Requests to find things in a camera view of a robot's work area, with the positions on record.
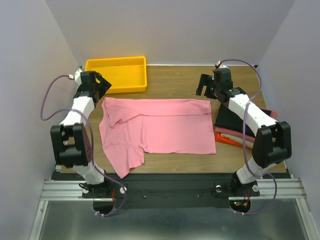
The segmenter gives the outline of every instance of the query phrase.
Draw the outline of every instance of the yellow plastic bin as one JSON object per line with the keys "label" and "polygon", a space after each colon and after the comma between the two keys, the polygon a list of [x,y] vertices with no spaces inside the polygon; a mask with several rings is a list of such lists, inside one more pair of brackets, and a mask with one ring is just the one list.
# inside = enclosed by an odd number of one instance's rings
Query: yellow plastic bin
{"label": "yellow plastic bin", "polygon": [[85,70],[100,73],[112,84],[107,94],[143,92],[147,87],[144,56],[88,59]]}

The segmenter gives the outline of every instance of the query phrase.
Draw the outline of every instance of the pink cloth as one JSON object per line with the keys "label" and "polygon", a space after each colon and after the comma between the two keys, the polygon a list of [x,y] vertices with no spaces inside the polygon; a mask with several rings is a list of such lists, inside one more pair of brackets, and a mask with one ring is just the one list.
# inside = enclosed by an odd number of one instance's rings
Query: pink cloth
{"label": "pink cloth", "polygon": [[106,97],[102,109],[102,148],[120,178],[144,164],[144,152],[216,153],[208,100]]}
{"label": "pink cloth", "polygon": [[[270,117],[273,118],[273,119],[277,119],[278,118],[278,112],[274,111],[274,110],[271,110]],[[221,133],[221,134],[228,134],[228,135],[231,135],[231,136],[234,136],[234,137],[238,137],[238,138],[241,138],[241,139],[242,139],[242,136],[243,136],[242,132],[238,132],[238,131],[234,131],[234,130],[230,130],[230,129],[227,129],[227,128],[224,128],[224,127],[218,127],[218,126],[215,127],[215,132],[216,133]],[[255,138],[253,136],[246,135],[245,136],[245,140],[253,142],[253,143],[255,142]]]}

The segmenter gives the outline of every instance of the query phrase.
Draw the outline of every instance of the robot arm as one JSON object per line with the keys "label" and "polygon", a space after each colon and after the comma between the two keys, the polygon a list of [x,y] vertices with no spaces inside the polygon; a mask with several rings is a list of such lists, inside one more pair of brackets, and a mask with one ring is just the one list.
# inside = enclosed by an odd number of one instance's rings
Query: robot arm
{"label": "robot arm", "polygon": [[[95,71],[83,72],[80,69],[71,79],[78,84],[72,109],[80,111],[88,118],[111,84]],[[105,178],[94,167],[93,152],[85,124],[83,117],[71,110],[59,125],[51,127],[54,158],[57,164],[75,170],[88,185],[99,185]]]}
{"label": "robot arm", "polygon": [[[231,72],[227,66],[221,65],[216,68],[213,76],[202,74],[196,95],[201,95],[204,86],[206,86],[204,95],[207,98],[218,99],[225,107],[244,119],[249,97],[240,87],[233,87]],[[254,175],[244,165],[233,175],[231,184],[233,189],[255,181],[255,176],[261,176],[269,168],[290,158],[292,154],[291,130],[287,122],[276,121],[251,102],[246,124],[255,135],[252,158],[248,161],[248,166]]]}

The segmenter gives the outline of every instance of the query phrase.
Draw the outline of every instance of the wooden table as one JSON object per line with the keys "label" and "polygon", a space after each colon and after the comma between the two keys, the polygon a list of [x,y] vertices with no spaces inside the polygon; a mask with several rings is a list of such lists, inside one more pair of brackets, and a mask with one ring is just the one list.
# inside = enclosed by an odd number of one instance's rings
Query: wooden table
{"label": "wooden table", "polygon": [[[108,94],[108,97],[121,99],[207,99],[204,96],[196,96],[196,89],[201,74],[212,75],[211,66],[148,66],[148,86],[145,92]],[[259,89],[256,74],[250,67],[230,67],[234,87],[241,87],[250,96],[253,96]],[[94,159],[97,165],[106,170],[107,173],[114,173],[115,170],[109,163],[102,150],[102,143],[99,132],[99,123],[103,118],[101,99],[95,110],[91,113],[89,121],[94,131]],[[254,103],[265,108],[264,97],[260,94]],[[220,103],[211,100],[212,121],[216,121]],[[234,173],[244,165],[243,149],[225,143],[216,142],[216,154],[156,154],[145,153],[145,163],[131,170],[131,173]],[[283,163],[269,170],[272,173],[286,172]],[[63,167],[63,173],[72,172]]]}

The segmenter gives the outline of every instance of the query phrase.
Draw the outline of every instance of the white wall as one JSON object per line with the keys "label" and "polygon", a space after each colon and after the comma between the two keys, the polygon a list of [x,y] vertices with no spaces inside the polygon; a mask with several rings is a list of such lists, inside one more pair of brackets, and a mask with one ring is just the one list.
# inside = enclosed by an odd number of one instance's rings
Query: white wall
{"label": "white wall", "polygon": [[[0,2],[0,239],[27,240],[44,179],[55,161],[50,127],[40,121],[50,81],[77,63],[43,0]],[[70,106],[75,86],[52,88],[46,114]]]}
{"label": "white wall", "polygon": [[302,178],[320,229],[320,1],[296,0],[258,69],[269,108],[291,125],[289,171]]}
{"label": "white wall", "polygon": [[148,64],[258,64],[294,0],[46,0],[80,65],[146,56]]}

